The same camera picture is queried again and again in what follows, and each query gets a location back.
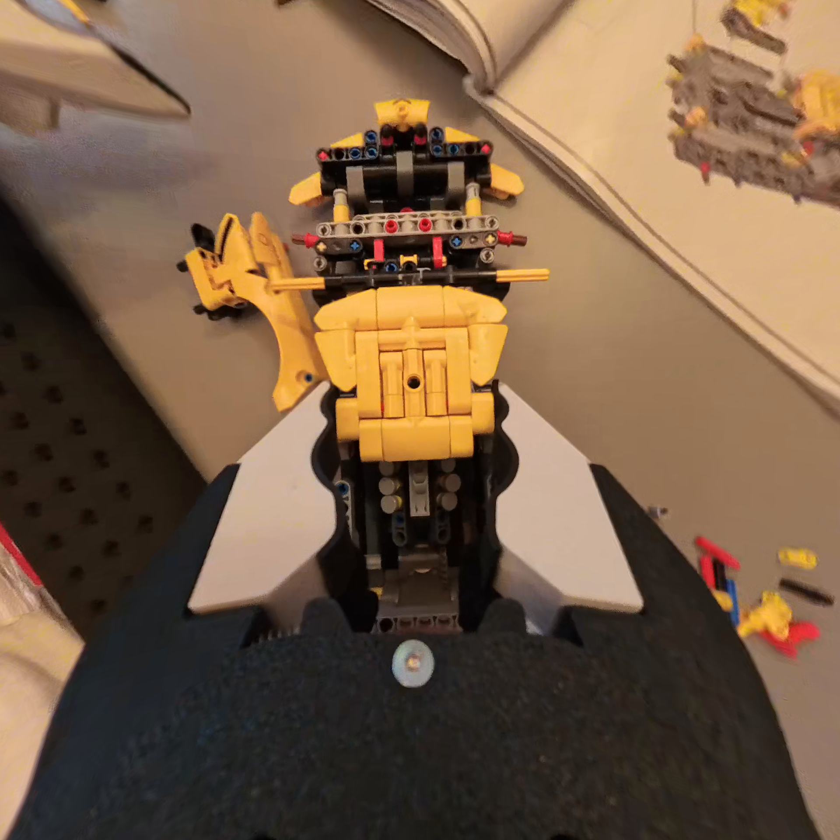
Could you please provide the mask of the yellow black brick car model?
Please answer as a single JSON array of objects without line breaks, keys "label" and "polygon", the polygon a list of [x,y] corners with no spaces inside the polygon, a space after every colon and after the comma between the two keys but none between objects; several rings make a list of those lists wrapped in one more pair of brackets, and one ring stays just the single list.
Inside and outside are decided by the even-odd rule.
[{"label": "yellow black brick car model", "polygon": [[318,351],[335,392],[336,484],[376,599],[372,630],[457,632],[487,594],[497,368],[511,284],[546,269],[498,268],[490,196],[523,192],[494,145],[430,122],[427,100],[374,105],[376,125],[317,149],[294,204],[332,198],[332,220],[293,242],[313,253]]}]

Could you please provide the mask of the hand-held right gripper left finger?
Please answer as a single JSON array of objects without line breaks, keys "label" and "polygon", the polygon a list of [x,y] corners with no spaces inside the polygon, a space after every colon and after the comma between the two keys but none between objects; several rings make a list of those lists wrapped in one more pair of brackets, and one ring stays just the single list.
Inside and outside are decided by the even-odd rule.
[{"label": "hand-held right gripper left finger", "polygon": [[330,597],[354,631],[371,632],[375,594],[333,483],[334,404],[329,383],[317,385],[239,460],[187,603],[192,613],[256,606],[289,632],[310,601]]}]

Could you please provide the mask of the open instruction booklet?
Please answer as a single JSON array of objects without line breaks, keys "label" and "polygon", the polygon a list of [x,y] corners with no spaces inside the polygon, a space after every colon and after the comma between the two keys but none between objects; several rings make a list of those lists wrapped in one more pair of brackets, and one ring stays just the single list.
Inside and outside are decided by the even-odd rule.
[{"label": "open instruction booklet", "polygon": [[838,413],[838,2],[372,2]]}]

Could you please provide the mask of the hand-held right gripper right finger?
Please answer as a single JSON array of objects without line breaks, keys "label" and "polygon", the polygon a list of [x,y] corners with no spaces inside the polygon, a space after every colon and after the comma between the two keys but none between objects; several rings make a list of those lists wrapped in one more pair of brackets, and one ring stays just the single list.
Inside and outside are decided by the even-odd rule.
[{"label": "hand-held right gripper right finger", "polygon": [[508,385],[490,390],[495,429],[465,462],[463,512],[475,535],[458,574],[458,622],[473,633],[490,605],[520,605],[527,629],[554,634],[575,608],[644,611],[592,462]]}]

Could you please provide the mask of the red yellow blue brick pieces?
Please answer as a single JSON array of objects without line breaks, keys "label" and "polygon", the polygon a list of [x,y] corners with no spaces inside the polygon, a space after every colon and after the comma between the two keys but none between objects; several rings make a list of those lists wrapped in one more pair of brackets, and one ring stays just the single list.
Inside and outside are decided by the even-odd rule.
[{"label": "red yellow blue brick pieces", "polygon": [[739,590],[733,574],[740,572],[740,561],[710,539],[694,538],[700,578],[741,639],[760,637],[778,653],[796,659],[801,647],[821,636],[813,622],[795,616],[785,599],[793,595],[816,606],[833,607],[835,596],[802,580],[783,576],[773,589],[762,591],[754,605],[740,605]]}]

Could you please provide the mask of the yellow curved brick fender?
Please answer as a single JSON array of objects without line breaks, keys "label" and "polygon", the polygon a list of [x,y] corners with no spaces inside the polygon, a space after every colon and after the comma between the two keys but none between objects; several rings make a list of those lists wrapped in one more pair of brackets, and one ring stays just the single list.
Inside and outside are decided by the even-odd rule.
[{"label": "yellow curved brick fender", "polygon": [[193,249],[177,263],[199,298],[194,311],[216,321],[256,311],[276,338],[279,368],[272,399],[283,413],[327,377],[314,325],[294,276],[288,248],[262,213],[248,227],[226,214],[216,232],[191,226]]}]

